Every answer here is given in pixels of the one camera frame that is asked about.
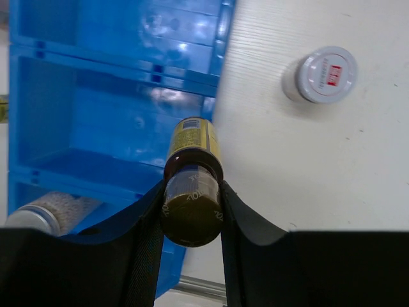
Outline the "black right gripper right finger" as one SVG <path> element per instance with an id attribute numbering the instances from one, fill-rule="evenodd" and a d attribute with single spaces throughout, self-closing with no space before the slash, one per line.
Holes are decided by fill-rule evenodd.
<path id="1" fill-rule="evenodd" d="M 407 232 L 287 232 L 220 192 L 228 306 L 408 305 Z"/>

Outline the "blue three-compartment plastic bin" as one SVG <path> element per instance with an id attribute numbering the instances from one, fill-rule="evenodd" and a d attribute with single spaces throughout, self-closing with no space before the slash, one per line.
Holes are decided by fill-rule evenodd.
<path id="1" fill-rule="evenodd" d="M 10 214 L 52 191 L 101 201 L 76 235 L 165 186 L 176 125 L 212 121 L 235 6 L 12 1 Z M 164 237 L 155 299 L 185 252 Z"/>

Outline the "silver-lid shaker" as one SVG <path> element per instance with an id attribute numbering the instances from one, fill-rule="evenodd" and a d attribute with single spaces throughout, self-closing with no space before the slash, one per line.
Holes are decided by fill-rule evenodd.
<path id="1" fill-rule="evenodd" d="M 5 226 L 32 228 L 60 237 L 72 231 L 101 204 L 93 198 L 52 191 L 10 214 Z"/>

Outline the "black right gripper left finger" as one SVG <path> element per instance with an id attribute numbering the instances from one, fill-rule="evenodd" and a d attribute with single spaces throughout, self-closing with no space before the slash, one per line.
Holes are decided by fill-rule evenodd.
<path id="1" fill-rule="evenodd" d="M 2 306 L 153 306 L 164 183 L 76 235 L 1 229 Z"/>

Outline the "small yellow-label bottle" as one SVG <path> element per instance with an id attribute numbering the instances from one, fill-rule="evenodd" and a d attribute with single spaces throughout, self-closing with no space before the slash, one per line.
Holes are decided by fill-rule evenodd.
<path id="1" fill-rule="evenodd" d="M 196 248 L 213 241 L 224 222 L 219 185 L 224 179 L 213 124 L 200 117 L 173 130 L 164 168 L 160 225 L 175 244 Z"/>
<path id="2" fill-rule="evenodd" d="M 8 122 L 8 95 L 0 96 L 0 123 Z"/>

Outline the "white-lid spice jar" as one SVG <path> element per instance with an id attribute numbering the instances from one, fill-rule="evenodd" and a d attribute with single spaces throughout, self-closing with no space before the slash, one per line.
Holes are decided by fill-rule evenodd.
<path id="1" fill-rule="evenodd" d="M 295 102 L 332 104 L 347 97 L 357 82 L 358 65 L 353 55 L 338 46 L 325 46 L 292 62 L 281 86 Z"/>

